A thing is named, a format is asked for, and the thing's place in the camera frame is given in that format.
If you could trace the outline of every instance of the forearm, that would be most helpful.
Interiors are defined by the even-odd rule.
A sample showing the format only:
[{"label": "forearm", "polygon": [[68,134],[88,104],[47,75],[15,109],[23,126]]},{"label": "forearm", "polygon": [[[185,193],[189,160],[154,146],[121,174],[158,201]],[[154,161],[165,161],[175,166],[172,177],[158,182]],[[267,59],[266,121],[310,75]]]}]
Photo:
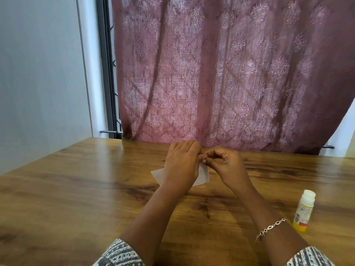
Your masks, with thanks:
[{"label": "forearm", "polygon": [[[254,187],[242,193],[236,191],[234,193],[246,207],[258,231],[282,219],[282,216]],[[293,255],[308,246],[308,243],[288,222],[282,222],[269,230],[262,237],[262,242],[273,266],[285,265]]]},{"label": "forearm", "polygon": [[154,255],[181,196],[160,186],[142,212],[122,233],[128,243],[146,265],[153,265]]}]

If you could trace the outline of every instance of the hand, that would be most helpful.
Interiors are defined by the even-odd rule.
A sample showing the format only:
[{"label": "hand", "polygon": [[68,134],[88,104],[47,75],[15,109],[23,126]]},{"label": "hand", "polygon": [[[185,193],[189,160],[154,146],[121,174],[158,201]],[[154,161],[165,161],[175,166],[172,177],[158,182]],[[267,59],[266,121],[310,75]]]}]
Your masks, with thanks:
[{"label": "hand", "polygon": [[[214,169],[236,195],[254,189],[238,151],[216,146],[208,150],[206,155],[202,162]],[[215,161],[216,158],[223,159],[223,162]]]},{"label": "hand", "polygon": [[162,187],[184,195],[198,177],[198,166],[204,157],[206,155],[202,154],[199,142],[189,140],[171,144],[166,156]]}]

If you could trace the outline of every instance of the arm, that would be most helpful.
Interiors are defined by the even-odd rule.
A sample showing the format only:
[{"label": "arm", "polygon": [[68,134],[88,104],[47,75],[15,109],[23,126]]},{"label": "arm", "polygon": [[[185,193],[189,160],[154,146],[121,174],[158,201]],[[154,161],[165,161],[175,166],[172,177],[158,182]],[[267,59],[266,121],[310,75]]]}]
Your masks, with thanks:
[{"label": "arm", "polygon": [[[213,168],[242,201],[258,231],[282,218],[255,189],[237,151],[217,146],[207,151],[206,155],[203,163]],[[223,164],[215,161],[215,158],[222,158]],[[293,255],[309,246],[287,222],[282,222],[269,230],[262,237],[262,242],[273,266],[285,265]]]},{"label": "arm", "polygon": [[201,145],[193,140],[170,145],[162,185],[121,235],[146,265],[153,265],[173,210],[198,176],[199,163],[205,156],[199,155],[200,151]]}]

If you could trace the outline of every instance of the bottle label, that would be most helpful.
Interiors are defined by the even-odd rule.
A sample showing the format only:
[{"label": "bottle label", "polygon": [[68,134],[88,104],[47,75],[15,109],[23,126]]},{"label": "bottle label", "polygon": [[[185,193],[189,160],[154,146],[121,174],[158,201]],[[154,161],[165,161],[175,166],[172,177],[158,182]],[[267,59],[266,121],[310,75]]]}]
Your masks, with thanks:
[{"label": "bottle label", "polygon": [[305,206],[302,203],[298,204],[294,222],[302,227],[307,227],[311,217],[313,207]]}]

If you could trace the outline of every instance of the barcode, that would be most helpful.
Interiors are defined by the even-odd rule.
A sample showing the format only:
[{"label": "barcode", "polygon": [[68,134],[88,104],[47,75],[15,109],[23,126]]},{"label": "barcode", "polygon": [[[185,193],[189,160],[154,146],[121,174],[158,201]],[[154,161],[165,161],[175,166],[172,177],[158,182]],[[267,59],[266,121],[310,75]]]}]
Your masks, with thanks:
[{"label": "barcode", "polygon": [[295,216],[295,222],[298,223],[300,221],[300,215],[299,214],[296,214]]}]

